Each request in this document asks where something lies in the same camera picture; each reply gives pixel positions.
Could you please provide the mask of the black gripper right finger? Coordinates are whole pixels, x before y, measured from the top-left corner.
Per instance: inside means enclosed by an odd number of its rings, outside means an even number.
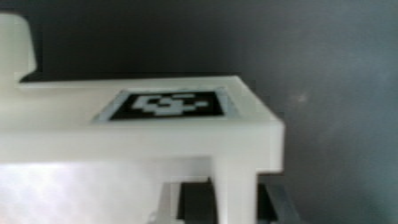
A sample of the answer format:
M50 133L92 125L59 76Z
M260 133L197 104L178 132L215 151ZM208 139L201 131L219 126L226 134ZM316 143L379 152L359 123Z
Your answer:
M288 191L281 185L258 185L258 224L302 224Z

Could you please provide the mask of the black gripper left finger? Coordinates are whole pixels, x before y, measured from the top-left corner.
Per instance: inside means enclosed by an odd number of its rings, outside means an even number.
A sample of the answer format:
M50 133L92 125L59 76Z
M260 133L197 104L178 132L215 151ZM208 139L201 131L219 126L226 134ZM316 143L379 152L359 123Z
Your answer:
M181 184L176 218L185 224L217 224L215 195L210 182Z

